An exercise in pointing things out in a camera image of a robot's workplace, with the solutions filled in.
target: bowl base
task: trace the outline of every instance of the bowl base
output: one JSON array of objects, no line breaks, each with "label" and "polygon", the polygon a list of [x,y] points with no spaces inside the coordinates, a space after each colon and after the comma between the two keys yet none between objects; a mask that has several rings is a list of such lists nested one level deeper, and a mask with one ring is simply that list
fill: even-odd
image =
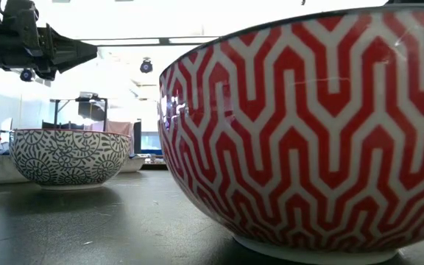
[{"label": "bowl base", "polygon": [[88,188],[99,188],[102,183],[97,184],[85,184],[85,185],[41,185],[40,187],[44,190],[50,191],[74,191]]},{"label": "bowl base", "polygon": [[273,246],[254,241],[243,236],[233,235],[242,246],[273,258],[280,258],[303,264],[315,265],[368,265],[388,261],[397,254],[397,250],[369,253],[317,252],[296,250],[288,247]]}]

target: red geometric pattern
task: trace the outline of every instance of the red geometric pattern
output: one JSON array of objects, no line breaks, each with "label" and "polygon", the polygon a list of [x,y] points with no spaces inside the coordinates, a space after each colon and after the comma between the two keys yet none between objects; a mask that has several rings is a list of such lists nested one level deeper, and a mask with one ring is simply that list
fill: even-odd
[{"label": "red geometric pattern", "polygon": [[345,252],[424,239],[424,11],[247,33],[160,84],[166,162],[234,233]]}]

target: black and white bowl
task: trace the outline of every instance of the black and white bowl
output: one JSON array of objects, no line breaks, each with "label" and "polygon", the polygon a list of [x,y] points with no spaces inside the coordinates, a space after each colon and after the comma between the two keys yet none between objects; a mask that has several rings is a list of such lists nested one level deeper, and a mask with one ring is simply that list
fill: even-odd
[{"label": "black and white bowl", "polygon": [[45,189],[95,188],[119,173],[130,137],[82,130],[14,130],[10,157],[17,170]]}]

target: bowl rim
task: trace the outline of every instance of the bowl rim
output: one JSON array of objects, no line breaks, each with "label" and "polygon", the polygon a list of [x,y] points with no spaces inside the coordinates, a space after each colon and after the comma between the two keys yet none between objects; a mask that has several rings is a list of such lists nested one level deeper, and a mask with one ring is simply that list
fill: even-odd
[{"label": "bowl rim", "polygon": [[34,131],[34,130],[42,130],[42,131],[70,131],[70,132],[77,132],[77,133],[103,133],[103,134],[113,134],[113,135],[120,135],[127,138],[130,138],[130,135],[125,135],[122,133],[117,132],[100,132],[100,131],[93,131],[93,130],[75,130],[75,129],[13,129],[12,132],[17,131]]},{"label": "bowl rim", "polygon": [[176,60],[174,60],[172,63],[170,63],[164,70],[162,70],[160,74],[160,78],[170,69],[173,65],[184,59],[185,57],[198,52],[199,50],[208,48],[209,46],[215,45],[217,43],[224,42],[226,40],[230,40],[231,38],[238,37],[241,35],[245,35],[251,32],[257,32],[263,29],[271,28],[271,27],[278,27],[284,24],[290,24],[295,22],[303,22],[303,21],[309,21],[313,19],[318,18],[330,18],[334,16],[343,16],[343,15],[349,15],[354,13],[385,13],[385,12],[393,12],[393,11],[401,11],[401,10],[424,10],[424,4],[388,4],[378,7],[358,7],[358,8],[350,8],[350,9],[343,9],[343,10],[331,10],[326,12],[320,12],[320,13],[312,13],[307,15],[299,15],[296,17],[291,18],[284,18],[277,21],[270,21],[264,24],[259,24],[251,27],[247,27],[246,29],[239,30],[237,32],[232,32],[227,35],[223,35],[221,37],[218,37],[217,39],[208,41],[206,43],[203,43],[189,52],[186,52],[185,54],[179,56]]}]

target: dark table surface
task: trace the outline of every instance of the dark table surface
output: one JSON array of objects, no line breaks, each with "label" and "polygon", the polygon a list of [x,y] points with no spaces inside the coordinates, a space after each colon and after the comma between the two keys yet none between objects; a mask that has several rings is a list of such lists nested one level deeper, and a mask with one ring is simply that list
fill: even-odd
[{"label": "dark table surface", "polygon": [[[296,264],[234,242],[167,171],[120,174],[103,188],[0,185],[0,264]],[[383,265],[424,265],[424,242]]]}]

